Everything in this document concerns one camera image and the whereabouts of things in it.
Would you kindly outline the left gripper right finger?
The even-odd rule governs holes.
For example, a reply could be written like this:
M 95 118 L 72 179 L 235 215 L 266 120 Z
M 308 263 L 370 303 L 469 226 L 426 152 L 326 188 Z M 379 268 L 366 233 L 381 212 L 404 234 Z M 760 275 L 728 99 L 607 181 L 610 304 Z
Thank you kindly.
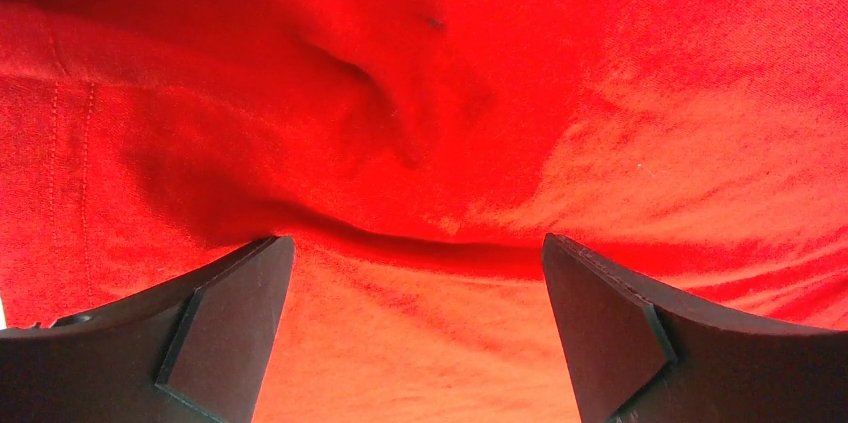
M 542 264 L 584 422 L 843 422 L 847 335 L 755 316 L 564 236 Z

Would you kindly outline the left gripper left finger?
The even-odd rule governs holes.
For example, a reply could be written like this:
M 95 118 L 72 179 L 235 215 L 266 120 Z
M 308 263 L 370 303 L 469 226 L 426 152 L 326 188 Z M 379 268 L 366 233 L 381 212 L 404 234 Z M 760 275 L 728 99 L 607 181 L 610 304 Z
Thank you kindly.
M 1 333 L 5 422 L 249 422 L 282 315 L 289 237 L 137 294 Z

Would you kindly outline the red t-shirt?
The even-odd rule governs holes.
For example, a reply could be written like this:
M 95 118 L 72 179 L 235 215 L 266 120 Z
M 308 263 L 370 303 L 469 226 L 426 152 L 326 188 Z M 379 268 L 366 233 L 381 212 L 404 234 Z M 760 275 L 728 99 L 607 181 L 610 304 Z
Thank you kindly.
M 290 234 L 258 421 L 574 422 L 549 233 L 845 328 L 847 0 L 1 0 L 11 326 Z

